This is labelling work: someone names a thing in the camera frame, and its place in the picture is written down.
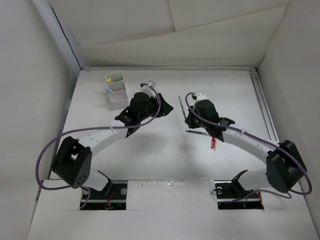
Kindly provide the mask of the black pen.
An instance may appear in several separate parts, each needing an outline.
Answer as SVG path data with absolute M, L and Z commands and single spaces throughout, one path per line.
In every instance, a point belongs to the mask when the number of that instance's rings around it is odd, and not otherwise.
M 183 101 L 182 101 L 182 98 L 181 98 L 180 95 L 178 95 L 178 100 L 179 100 L 179 104 L 180 104 L 181 111 L 182 111 L 182 114 L 183 114 L 183 118 L 185 120 L 187 118 L 187 115 L 186 115 L 184 104 L 183 104 Z

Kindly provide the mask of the dark blue pen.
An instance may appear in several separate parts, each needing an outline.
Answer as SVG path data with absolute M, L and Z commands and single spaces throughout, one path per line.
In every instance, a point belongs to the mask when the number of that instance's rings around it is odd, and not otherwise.
M 196 135 L 203 135 L 203 136 L 207 136 L 208 133 L 206 132 L 201 132 L 201 131 L 195 131 L 195 130 L 185 130 L 186 133 L 190 133 L 190 134 L 196 134 Z

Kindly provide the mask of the red pen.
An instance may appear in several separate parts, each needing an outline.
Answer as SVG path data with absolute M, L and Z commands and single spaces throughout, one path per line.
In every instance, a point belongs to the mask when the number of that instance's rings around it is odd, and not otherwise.
M 210 149 L 213 151 L 216 151 L 216 149 L 217 149 L 217 139 L 215 137 L 212 137 L 212 139 L 211 139 Z

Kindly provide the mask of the blue marker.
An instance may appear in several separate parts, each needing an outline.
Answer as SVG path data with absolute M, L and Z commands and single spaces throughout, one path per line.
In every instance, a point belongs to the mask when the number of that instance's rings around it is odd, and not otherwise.
M 108 93 L 113 93 L 113 91 L 111 89 L 109 89 L 109 88 L 106 88 L 105 91 L 108 92 Z

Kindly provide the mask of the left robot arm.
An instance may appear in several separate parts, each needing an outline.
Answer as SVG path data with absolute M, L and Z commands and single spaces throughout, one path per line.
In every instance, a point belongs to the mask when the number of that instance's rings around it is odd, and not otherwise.
M 75 139 L 66 137 L 52 163 L 52 171 L 70 187 L 93 189 L 100 198 L 111 194 L 112 180 L 101 171 L 91 169 L 92 159 L 99 152 L 123 140 L 140 127 L 147 118 L 161 118 L 174 108 L 162 97 L 152 97 L 144 92 L 135 93 L 127 106 L 114 118 L 107 129 L 99 129 Z

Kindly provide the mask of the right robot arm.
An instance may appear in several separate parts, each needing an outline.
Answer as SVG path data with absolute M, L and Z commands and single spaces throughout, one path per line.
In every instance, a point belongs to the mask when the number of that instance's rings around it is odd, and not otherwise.
M 249 191 L 263 188 L 288 193 L 301 178 L 309 180 L 307 168 L 293 142 L 257 137 L 237 127 L 234 120 L 220 117 L 205 94 L 192 92 L 190 95 L 194 104 L 188 106 L 185 120 L 190 129 L 202 128 L 212 138 L 236 146 L 264 164 L 263 169 L 245 169 L 232 179 L 231 191 L 235 196 L 243 197 Z

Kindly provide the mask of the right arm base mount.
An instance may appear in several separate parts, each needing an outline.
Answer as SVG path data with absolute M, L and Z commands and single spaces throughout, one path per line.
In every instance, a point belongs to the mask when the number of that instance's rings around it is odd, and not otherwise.
M 219 210 L 263 210 L 264 205 L 260 193 L 245 190 L 239 183 L 240 177 L 246 173 L 243 170 L 232 180 L 217 180 L 211 195 L 216 196 Z

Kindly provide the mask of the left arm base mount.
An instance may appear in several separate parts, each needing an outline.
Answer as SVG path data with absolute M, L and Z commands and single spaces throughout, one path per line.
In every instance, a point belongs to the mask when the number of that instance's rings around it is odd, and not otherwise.
M 124 211 L 127 207 L 127 180 L 111 180 L 101 171 L 90 173 L 89 188 L 83 186 L 79 209 Z

